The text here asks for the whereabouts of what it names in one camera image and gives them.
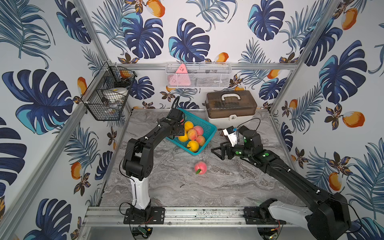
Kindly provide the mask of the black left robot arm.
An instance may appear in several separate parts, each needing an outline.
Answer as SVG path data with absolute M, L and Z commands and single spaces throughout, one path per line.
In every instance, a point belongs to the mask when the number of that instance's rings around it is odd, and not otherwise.
M 121 167 L 131 182 L 134 208 L 143 211 L 150 208 L 148 177 L 154 167 L 155 149 L 165 138 L 184 135 L 184 119 L 183 111 L 171 109 L 147 134 L 128 141 Z

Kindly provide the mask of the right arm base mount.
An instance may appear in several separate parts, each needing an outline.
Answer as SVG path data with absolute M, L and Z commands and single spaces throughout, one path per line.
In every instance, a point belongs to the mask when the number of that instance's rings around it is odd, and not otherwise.
M 243 217 L 247 225 L 285 225 L 287 223 L 274 219 L 268 209 L 260 207 L 245 207 Z

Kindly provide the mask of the yellow peach front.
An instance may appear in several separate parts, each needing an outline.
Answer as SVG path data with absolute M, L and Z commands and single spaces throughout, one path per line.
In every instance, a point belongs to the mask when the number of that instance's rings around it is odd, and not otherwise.
M 191 140 L 187 144 L 187 149 L 193 153 L 196 153 L 199 151 L 200 144 L 197 141 Z

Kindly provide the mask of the yellow red peach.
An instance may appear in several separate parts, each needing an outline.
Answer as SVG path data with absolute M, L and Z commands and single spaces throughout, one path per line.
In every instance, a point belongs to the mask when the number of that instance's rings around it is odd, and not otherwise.
M 194 128 L 194 124 L 191 121 L 186 121 L 184 123 L 185 131 L 188 132 L 189 130 Z

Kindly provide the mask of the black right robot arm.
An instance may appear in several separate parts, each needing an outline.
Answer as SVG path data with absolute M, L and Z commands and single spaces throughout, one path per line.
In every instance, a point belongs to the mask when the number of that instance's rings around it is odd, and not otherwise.
M 258 207 L 245 208 L 249 224 L 290 223 L 308 230 L 317 240 L 337 240 L 351 228 L 349 206 L 343 195 L 319 188 L 292 170 L 277 154 L 263 147 L 257 131 L 242 126 L 239 131 L 227 128 L 225 133 L 241 134 L 244 143 L 221 143 L 211 149 L 213 154 L 221 160 L 240 158 L 279 181 L 305 204 L 297 207 L 270 198 Z

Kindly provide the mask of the orange pink peach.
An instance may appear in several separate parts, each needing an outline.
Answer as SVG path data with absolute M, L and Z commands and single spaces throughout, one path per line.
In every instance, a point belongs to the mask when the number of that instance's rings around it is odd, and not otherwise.
M 195 140 L 197 139 L 198 136 L 199 136 L 199 135 L 198 135 L 198 133 L 197 133 L 197 131 L 196 131 L 195 129 L 190 129 L 190 130 L 188 130 L 188 132 L 187 132 L 187 137 L 188 137 L 188 139 L 191 140 L 191 141 L 195 141 Z
M 198 136 L 196 138 L 196 142 L 199 144 L 199 146 L 202 147 L 206 143 L 206 139 L 204 138 L 204 136 Z

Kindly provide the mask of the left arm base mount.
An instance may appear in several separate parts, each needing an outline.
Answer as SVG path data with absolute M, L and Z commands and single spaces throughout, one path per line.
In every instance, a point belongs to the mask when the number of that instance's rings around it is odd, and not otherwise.
M 125 225 L 163 225 L 166 209 L 148 206 L 145 210 L 134 207 L 127 209 L 124 217 Z

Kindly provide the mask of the teal plastic basket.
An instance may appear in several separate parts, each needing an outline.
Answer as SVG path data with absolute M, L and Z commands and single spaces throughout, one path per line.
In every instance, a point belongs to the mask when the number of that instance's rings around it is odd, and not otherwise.
M 180 142 L 177 138 L 170 139 L 168 137 L 166 138 L 166 140 L 168 140 L 169 142 L 173 143 L 174 145 L 180 147 L 182 150 L 186 151 L 187 153 L 189 153 L 193 156 L 197 156 L 206 148 L 208 143 L 215 136 L 215 133 L 217 132 L 217 127 L 214 126 L 213 124 L 207 122 L 206 120 L 200 118 L 199 116 L 196 116 L 194 113 L 190 113 L 184 109 L 179 109 L 179 110 L 181 110 L 185 114 L 185 117 L 184 117 L 185 122 L 190 121 L 194 125 L 198 125 L 198 126 L 203 128 L 203 130 L 204 130 L 203 137 L 206 139 L 206 142 L 203 146 L 199 147 L 199 150 L 196 153 L 194 153 L 194 152 L 191 152 L 190 150 L 188 150 L 188 148 L 187 148 L 188 143 L 187 142 L 183 143 L 183 142 Z

